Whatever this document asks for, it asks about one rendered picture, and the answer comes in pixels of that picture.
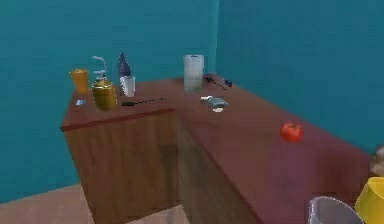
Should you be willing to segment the white mug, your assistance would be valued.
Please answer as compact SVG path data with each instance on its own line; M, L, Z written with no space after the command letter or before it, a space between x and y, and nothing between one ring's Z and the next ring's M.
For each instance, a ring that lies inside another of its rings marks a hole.
M135 77L124 76L120 78L122 91L126 97L133 97L135 95Z

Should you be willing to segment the black utensil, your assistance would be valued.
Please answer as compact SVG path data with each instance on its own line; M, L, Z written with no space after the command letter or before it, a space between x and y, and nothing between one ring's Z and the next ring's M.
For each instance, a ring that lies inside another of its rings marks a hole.
M223 84L218 83L212 76L206 76L204 79L208 83L213 83L214 85L219 86L223 90L226 90L228 87L231 88L233 86L233 82L227 79L223 80L224 81Z

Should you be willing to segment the white paper towel roll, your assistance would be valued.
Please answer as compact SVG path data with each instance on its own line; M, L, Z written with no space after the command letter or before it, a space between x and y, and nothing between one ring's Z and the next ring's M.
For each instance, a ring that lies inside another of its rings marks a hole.
M185 55L184 65L184 90L187 92L198 91L202 88L204 73L203 55Z

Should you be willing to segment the brown wooden counter cabinet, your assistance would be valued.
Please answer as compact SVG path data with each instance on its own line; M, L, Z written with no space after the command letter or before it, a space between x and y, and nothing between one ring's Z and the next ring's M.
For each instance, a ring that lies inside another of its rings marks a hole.
M211 111L181 79L141 82L108 112L90 95L72 97L61 128L95 224L176 205L190 224L306 224L316 196L356 200L365 152L310 123L300 141L284 141L279 129L292 115L240 87L206 82L203 93L228 105Z

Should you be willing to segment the dark blue bottle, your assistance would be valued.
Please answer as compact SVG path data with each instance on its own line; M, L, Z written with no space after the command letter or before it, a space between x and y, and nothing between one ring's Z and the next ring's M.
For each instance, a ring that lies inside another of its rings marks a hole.
M121 53L119 55L118 62L118 74L120 77L130 76L131 75L131 67L125 59L125 54Z

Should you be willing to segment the gold soap dispenser bottle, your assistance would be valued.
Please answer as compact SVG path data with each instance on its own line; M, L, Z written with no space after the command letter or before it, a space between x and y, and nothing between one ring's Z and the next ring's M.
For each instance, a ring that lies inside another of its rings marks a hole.
M96 79L91 86L94 103L101 111L112 110L117 105L115 86L106 76L107 71L104 58L93 56L93 59L103 63L103 68L94 72Z

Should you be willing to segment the red tomato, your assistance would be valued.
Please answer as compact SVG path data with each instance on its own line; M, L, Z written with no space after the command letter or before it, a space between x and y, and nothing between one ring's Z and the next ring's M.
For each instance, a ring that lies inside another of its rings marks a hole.
M280 127L280 136L287 142L298 142L303 136L303 129L294 123L284 123Z

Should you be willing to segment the orange cup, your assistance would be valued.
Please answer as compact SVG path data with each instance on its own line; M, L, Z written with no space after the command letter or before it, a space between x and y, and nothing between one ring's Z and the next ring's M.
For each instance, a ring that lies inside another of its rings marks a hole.
M88 93L88 71L86 69L74 69L69 72L69 75L75 86L75 90L79 94Z

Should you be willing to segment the brown grey lump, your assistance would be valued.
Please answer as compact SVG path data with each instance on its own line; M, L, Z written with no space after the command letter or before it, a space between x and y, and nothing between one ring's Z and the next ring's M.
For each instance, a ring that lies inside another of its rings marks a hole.
M370 160L369 171L372 176L384 177L384 144L375 149Z

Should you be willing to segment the yellow container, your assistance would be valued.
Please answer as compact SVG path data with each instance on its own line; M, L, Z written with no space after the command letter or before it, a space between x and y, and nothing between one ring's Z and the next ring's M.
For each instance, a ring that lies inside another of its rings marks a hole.
M367 180L354 208L365 224L384 224L384 177Z

